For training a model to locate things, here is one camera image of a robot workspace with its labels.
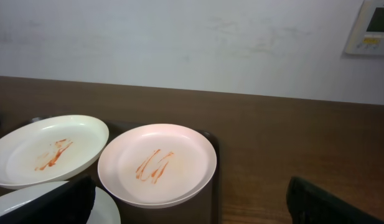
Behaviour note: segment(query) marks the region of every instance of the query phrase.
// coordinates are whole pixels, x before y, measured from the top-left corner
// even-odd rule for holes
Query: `brown table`
[[[224,223],[291,223],[293,175],[384,220],[384,106],[0,77],[0,134],[69,113],[214,133]]]

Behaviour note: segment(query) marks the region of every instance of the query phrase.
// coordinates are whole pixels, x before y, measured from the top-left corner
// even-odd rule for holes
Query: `black tray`
[[[25,126],[42,119],[49,118],[51,116],[34,118],[30,121],[22,123],[17,128]],[[129,123],[123,121],[104,121],[109,128],[109,140],[111,142],[115,137],[133,128],[143,126],[145,124]],[[206,131],[196,130],[204,137],[206,137],[212,144],[217,153],[217,168],[210,182],[194,197],[190,200],[181,203],[179,205],[169,208],[159,209],[146,209],[138,208],[127,203],[122,202],[120,199],[112,196],[117,204],[118,210],[121,216],[121,223],[210,223],[219,224],[222,222],[221,211],[221,170],[220,170],[220,147],[217,138]],[[98,161],[93,163],[89,168],[79,173],[74,179],[82,174],[89,174],[96,182],[96,185],[105,190],[102,186],[98,176]]]

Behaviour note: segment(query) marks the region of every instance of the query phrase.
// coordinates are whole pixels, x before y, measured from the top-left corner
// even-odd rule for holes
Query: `plate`
[[[60,187],[67,181],[50,182],[20,189],[0,197],[0,216]],[[113,199],[100,188],[95,190],[95,203],[87,224],[120,224],[118,208]]]
[[[0,139],[0,186],[66,180],[94,163],[109,131],[99,119],[68,115],[23,126]]]
[[[197,131],[174,124],[129,130],[103,150],[98,174],[105,188],[142,208],[185,202],[212,178],[217,155]]]

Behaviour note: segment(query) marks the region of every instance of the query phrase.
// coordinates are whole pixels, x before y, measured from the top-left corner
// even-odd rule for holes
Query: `white wall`
[[[384,104],[361,0],[0,0],[0,75]]]

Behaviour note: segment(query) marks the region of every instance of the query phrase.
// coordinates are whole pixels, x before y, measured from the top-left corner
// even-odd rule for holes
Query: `yellow button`
[[[363,43],[364,43],[364,44],[379,44],[379,43],[380,43],[380,39],[376,39],[376,38],[364,38]]]

